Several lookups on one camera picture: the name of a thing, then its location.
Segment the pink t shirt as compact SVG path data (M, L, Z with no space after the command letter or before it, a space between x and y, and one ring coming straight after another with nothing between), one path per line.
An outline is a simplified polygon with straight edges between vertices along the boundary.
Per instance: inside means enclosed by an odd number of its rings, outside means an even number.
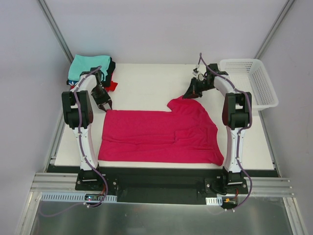
M169 111L107 111L98 159L221 166L218 128L205 108L182 97L167 106Z

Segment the white plastic laundry basket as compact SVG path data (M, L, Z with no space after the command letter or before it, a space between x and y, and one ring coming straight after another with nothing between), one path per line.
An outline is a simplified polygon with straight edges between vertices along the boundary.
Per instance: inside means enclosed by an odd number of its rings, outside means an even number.
M220 70L229 75L235 87L252 95L252 108L261 111L279 103L271 79L258 59L223 59Z

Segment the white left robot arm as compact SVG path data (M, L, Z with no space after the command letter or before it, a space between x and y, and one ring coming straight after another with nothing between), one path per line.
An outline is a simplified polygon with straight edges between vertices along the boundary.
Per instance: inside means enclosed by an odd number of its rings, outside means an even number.
M112 99L101 81L104 76L101 68L82 72L80 80L68 92L62 93L64 121L75 135L83 171L98 168L91 136L93 109L89 97L93 98L98 109L104 112L112 109Z

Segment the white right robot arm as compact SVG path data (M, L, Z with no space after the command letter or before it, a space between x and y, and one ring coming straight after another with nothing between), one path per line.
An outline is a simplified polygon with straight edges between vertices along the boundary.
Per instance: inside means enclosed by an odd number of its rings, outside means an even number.
M224 97L222 121L227 131L227 152L220 178L210 183L211 191L226 195L246 185L246 171L242 166L243 139L246 129L252 124L251 94L240 91L228 78L228 73L220 71L217 64L206 66L206 72L193 69L193 78L183 98L202 97L202 92L217 89Z

